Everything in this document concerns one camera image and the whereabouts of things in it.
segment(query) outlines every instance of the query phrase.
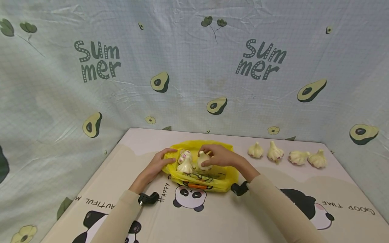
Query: table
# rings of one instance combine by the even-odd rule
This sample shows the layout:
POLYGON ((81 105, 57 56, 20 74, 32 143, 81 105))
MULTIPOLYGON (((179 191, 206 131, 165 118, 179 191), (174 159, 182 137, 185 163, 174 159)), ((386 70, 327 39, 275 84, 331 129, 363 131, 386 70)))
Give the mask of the table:
MULTIPOLYGON (((293 200, 329 242, 387 242, 389 225, 381 217, 333 154, 322 143, 274 140, 285 152, 277 165, 266 156, 253 159, 247 149, 256 141, 269 149, 270 139, 131 128, 119 141, 71 206, 46 235, 43 243, 88 243, 122 192, 131 185, 154 154, 186 140, 215 140, 234 146, 257 170, 293 200), (328 166, 287 161, 293 150, 324 150, 328 166)), ((155 205, 145 206, 129 231, 126 242, 285 242, 266 213, 249 193, 200 192, 184 197, 181 187, 160 173, 146 194, 158 192, 155 205)))

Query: garlic bulb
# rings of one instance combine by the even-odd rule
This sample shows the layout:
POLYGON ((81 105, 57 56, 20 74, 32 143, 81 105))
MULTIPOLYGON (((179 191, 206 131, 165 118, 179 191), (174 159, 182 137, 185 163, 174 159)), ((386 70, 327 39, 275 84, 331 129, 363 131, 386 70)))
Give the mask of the garlic bulb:
POLYGON ((254 145, 249 147, 247 153, 253 158, 260 158, 263 155, 263 148, 259 145, 258 142, 255 142, 254 145))
POLYGON ((288 160, 292 164, 302 165, 309 155, 311 155, 309 152, 295 150, 289 153, 288 160))
POLYGON ((324 157, 324 150, 319 149, 316 154, 308 157, 308 162, 316 168, 324 168, 327 166, 326 157, 324 157))
POLYGON ((190 160, 192 162, 192 153, 189 151, 189 150, 181 150, 180 151, 180 157, 178 158, 178 163, 179 164, 182 164, 184 162, 184 160, 187 158, 187 157, 190 157, 190 160))
POLYGON ((277 148, 274 141, 270 141, 270 148, 268 150, 267 157, 278 164, 283 156, 284 152, 282 149, 277 148))
POLYGON ((197 167, 200 170, 210 170, 212 168, 212 165, 205 166, 205 167, 201 166, 202 162, 209 160, 210 158, 211 158, 211 156, 209 156, 208 154, 205 154, 204 151, 200 151, 200 157, 197 159, 197 167))
POLYGON ((192 165, 192 157, 189 157, 187 156, 184 161, 182 162, 182 164, 180 164, 178 167, 177 167, 177 171, 178 172, 183 172, 183 173, 186 173, 186 174, 191 174, 193 173, 193 165, 192 165))

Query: left hand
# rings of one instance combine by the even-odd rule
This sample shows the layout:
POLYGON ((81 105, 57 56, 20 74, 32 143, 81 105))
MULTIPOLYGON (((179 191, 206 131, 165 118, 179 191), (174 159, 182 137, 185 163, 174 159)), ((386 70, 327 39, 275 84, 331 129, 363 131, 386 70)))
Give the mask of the left hand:
POLYGON ((166 153, 171 152, 177 152, 177 149, 166 148, 156 153, 146 168, 135 179, 129 190, 136 194, 142 193, 146 186, 157 177, 165 165, 175 162, 175 158, 163 159, 166 153))

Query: beige sleeve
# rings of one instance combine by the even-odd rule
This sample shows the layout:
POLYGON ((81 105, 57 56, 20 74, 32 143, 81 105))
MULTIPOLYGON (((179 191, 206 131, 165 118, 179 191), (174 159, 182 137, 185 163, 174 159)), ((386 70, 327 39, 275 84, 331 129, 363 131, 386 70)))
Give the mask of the beige sleeve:
POLYGON ((123 243, 128 235, 132 222, 141 209, 139 195, 125 190, 114 209, 104 220, 91 243, 123 243))
POLYGON ((267 177, 259 175, 247 187, 288 243, 327 242, 305 214, 267 177))

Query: flower print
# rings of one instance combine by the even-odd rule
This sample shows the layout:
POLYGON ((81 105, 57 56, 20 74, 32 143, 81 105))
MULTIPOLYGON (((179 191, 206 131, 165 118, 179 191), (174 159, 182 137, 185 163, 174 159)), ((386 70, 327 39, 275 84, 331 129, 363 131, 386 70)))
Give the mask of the flower print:
POLYGON ((20 228, 19 232, 14 234, 11 243, 29 243, 38 229, 36 226, 27 225, 20 228))
POLYGON ((276 126, 274 126, 274 127, 269 127, 268 128, 268 133, 270 134, 270 135, 276 135, 276 134, 278 134, 280 132, 280 128, 278 128, 278 127, 276 127, 276 126))
POLYGON ((149 124, 155 124, 155 118, 151 116, 146 117, 145 121, 147 121, 149 124))

